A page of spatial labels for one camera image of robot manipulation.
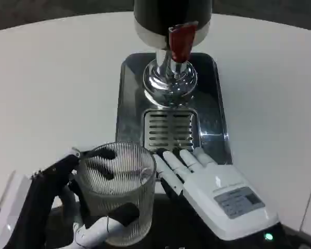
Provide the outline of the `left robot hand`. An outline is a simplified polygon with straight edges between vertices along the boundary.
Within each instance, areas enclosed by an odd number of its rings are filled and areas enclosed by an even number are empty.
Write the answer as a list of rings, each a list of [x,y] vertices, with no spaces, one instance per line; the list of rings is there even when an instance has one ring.
[[[12,172],[0,199],[0,248],[45,248],[46,225],[55,197],[73,221],[73,240],[66,248],[94,248],[139,218],[139,209],[125,203],[86,228],[88,208],[72,176],[80,161],[97,155],[115,158],[112,150],[72,148],[62,159],[31,177]]]

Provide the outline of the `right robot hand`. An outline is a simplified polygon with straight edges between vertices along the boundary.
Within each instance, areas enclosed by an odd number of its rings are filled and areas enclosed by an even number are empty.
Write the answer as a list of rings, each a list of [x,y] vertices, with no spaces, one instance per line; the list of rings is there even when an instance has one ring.
[[[207,248],[289,248],[277,213],[233,165],[203,148],[158,149],[157,175]]]

